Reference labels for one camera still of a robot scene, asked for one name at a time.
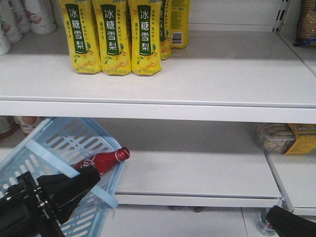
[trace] packaged food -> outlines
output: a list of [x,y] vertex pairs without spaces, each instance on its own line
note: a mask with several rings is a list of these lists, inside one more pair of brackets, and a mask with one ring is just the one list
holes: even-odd
[[132,25],[132,71],[151,76],[161,67],[161,0],[128,0]]
[[24,34],[30,31],[30,23],[21,0],[10,0],[20,31]]
[[102,71],[112,76],[131,72],[127,0],[92,0],[98,25]]
[[171,0],[162,0],[160,10],[160,51],[162,60],[171,56]]
[[255,123],[256,144],[270,152],[284,154],[295,142],[295,135],[286,123]]
[[316,0],[302,0],[296,42],[316,46]]
[[55,31],[56,24],[49,0],[23,0],[23,5],[34,34],[46,35]]
[[78,74],[101,71],[97,24],[91,0],[58,0],[72,66]]
[[184,48],[189,42],[190,0],[171,0],[171,46]]
[[10,43],[17,43],[22,39],[22,33],[15,20],[11,2],[0,0],[0,14],[2,16],[1,28]]
[[255,123],[256,144],[270,153],[307,154],[316,147],[316,124]]

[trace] barcode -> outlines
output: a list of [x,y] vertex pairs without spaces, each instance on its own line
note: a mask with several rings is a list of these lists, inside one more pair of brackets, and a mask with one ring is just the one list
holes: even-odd
[[182,45],[182,32],[172,33],[172,44]]

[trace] black object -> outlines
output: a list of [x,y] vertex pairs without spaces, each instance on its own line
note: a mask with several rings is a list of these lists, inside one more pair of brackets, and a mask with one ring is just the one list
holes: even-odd
[[279,206],[270,209],[267,220],[280,237],[316,237],[316,223]]
[[17,177],[0,199],[0,237],[64,237],[59,224],[69,219],[80,200],[100,180],[91,166],[69,178],[64,174],[44,175],[37,179],[30,172]]

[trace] green label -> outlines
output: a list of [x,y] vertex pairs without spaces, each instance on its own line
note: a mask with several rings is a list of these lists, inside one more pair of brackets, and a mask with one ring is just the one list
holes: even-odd
[[166,6],[166,0],[162,0],[161,2],[161,9],[160,9],[160,41],[165,41],[166,37],[164,34],[164,14],[165,14],[165,6]]
[[73,37],[76,53],[87,53],[85,48],[82,25],[80,21],[79,7],[76,4],[66,4],[66,9],[73,29]]
[[116,6],[105,4],[101,5],[104,24],[105,37],[109,55],[119,55],[119,43],[116,22]]
[[150,56],[152,54],[151,39],[150,39],[150,17],[151,6],[139,5],[138,17],[139,17],[139,54]]

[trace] bottle cap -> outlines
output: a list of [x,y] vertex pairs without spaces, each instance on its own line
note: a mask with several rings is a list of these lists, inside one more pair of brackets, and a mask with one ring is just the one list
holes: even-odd
[[124,161],[124,160],[128,159],[129,156],[130,156],[130,152],[129,152],[128,148],[126,148],[126,147],[122,147],[122,148],[118,149],[116,152],[116,157],[119,161]]

